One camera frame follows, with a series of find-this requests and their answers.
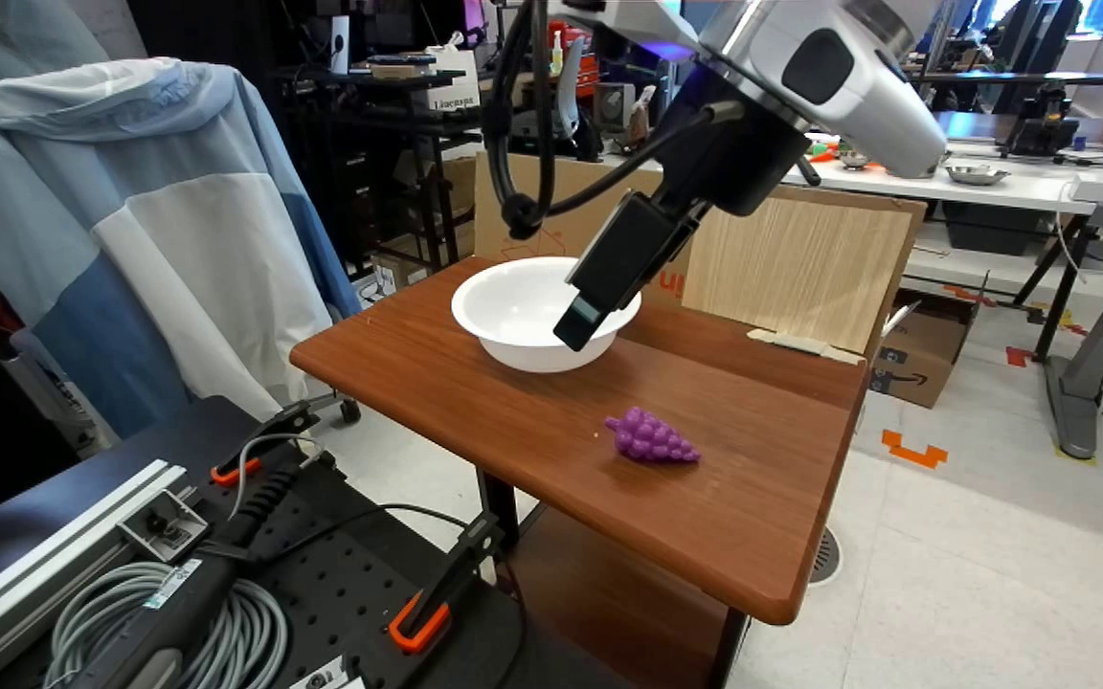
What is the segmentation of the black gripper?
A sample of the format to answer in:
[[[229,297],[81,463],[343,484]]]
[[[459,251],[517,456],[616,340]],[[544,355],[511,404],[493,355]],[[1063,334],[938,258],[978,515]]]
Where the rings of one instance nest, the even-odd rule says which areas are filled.
[[[629,190],[595,233],[567,276],[574,297],[557,336],[578,353],[696,233],[710,211],[751,215],[803,147],[810,138],[795,122],[738,100],[704,103],[660,135],[660,186]]]

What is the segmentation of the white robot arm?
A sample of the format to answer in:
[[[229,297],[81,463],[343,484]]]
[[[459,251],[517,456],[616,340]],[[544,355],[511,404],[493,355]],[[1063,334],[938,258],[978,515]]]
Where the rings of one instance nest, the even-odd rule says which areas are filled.
[[[710,211],[751,215],[810,151],[810,126],[851,138],[894,175],[930,175],[945,135],[899,70],[911,24],[890,0],[722,0],[704,29],[660,0],[547,0],[552,20],[606,25],[689,57],[645,151],[655,190],[629,190],[571,272],[557,320],[583,346],[694,238]]]

